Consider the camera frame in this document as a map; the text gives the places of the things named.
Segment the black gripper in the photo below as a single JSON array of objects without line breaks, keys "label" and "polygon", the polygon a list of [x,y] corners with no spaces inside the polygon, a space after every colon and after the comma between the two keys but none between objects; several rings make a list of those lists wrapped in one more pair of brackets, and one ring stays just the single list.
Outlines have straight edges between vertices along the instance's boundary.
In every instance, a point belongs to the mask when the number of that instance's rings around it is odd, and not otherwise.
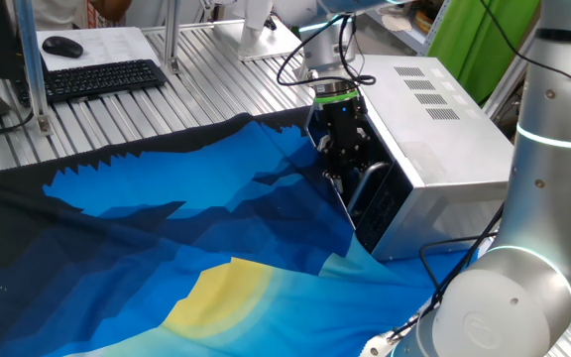
[{"label": "black gripper", "polygon": [[354,151],[356,168],[361,173],[370,163],[371,137],[363,129],[359,115],[354,98],[317,104],[315,112],[317,152],[325,165],[323,175],[331,181],[337,193],[342,193],[344,188],[339,175],[337,157],[330,150]]}]

